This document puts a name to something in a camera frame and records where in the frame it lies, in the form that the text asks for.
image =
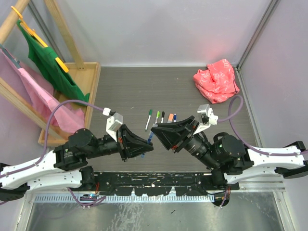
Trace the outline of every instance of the wooden rack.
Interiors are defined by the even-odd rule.
[[[22,13],[30,0],[18,0],[15,8]],[[56,22],[59,31],[74,59],[74,63],[65,63],[69,69],[69,74],[80,87],[84,94],[90,93],[89,103],[94,104],[98,80],[100,77],[101,66],[98,62],[85,63],[83,62],[81,55],[77,49],[77,46],[73,40],[73,36],[70,33],[68,26],[64,20],[64,17],[59,9],[56,0],[44,0],[48,7],[54,21]],[[11,11],[8,17],[0,27],[0,44],[3,44],[8,35],[16,25],[19,16],[15,11]],[[23,99],[13,88],[11,88],[0,76],[0,94],[7,99],[11,104],[17,107],[22,113],[29,117],[33,122],[42,128],[38,142],[44,144],[44,136],[46,129],[46,119],[43,118],[25,99]],[[67,100],[63,94],[57,92],[54,97],[63,102]],[[85,128],[90,127],[93,108],[88,106],[80,106],[72,104],[73,108],[81,108],[85,113]],[[48,132],[47,145],[55,147],[64,144],[70,134],[62,131],[59,127],[50,126]]]

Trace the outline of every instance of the white cable tray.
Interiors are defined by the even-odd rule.
[[[175,194],[169,194],[167,196],[106,196],[103,203],[176,203],[176,202],[214,202],[213,195],[207,196],[176,196]],[[34,200],[34,203],[75,203],[71,194],[38,194]]]

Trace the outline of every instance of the gray table surface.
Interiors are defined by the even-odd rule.
[[[102,68],[95,105],[119,112],[133,133],[148,139],[149,130],[144,129],[150,109],[153,109],[150,121],[150,124],[153,124],[157,111],[165,111],[165,122],[169,113],[176,113],[177,120],[180,121],[191,115],[198,118],[199,105],[210,103],[202,96],[192,79],[198,69],[205,68]],[[229,102],[230,99],[224,103],[211,104],[214,114],[225,118]],[[106,134],[106,119],[101,112],[94,110],[90,129],[98,138]],[[255,136],[245,105],[233,121],[242,137],[255,145]],[[234,134],[228,122],[212,126],[205,133],[212,142],[213,136],[223,131]],[[167,151],[157,137],[154,137],[152,142],[154,151],[147,153],[144,158],[138,156],[123,162],[119,154],[113,154],[90,159],[89,164],[95,171],[206,171],[205,166],[185,150],[174,154]]]

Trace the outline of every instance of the black marker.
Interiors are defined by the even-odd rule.
[[[161,121],[161,123],[164,122],[164,117],[165,117],[165,112],[162,112],[162,121]]]

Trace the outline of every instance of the white wall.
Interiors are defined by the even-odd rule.
[[[306,0],[280,1],[242,67],[266,147],[283,147],[296,140],[308,147],[307,11]],[[284,183],[298,230],[306,231],[308,177]]]
[[[0,25],[11,11],[11,5],[15,5],[15,3],[16,0],[1,1]],[[28,9],[25,10],[23,16],[28,25],[41,36],[41,31]],[[4,43],[4,47],[24,63],[35,67],[32,61],[27,58],[28,46],[17,27]],[[37,158],[42,152],[42,147],[38,145],[39,127],[2,96],[0,96],[0,108],[0,162],[16,165]],[[1,230],[14,230],[22,204],[23,200],[21,199],[0,206]]]
[[[270,0],[58,0],[85,61],[103,66],[237,64]],[[42,0],[34,0],[72,61]]]

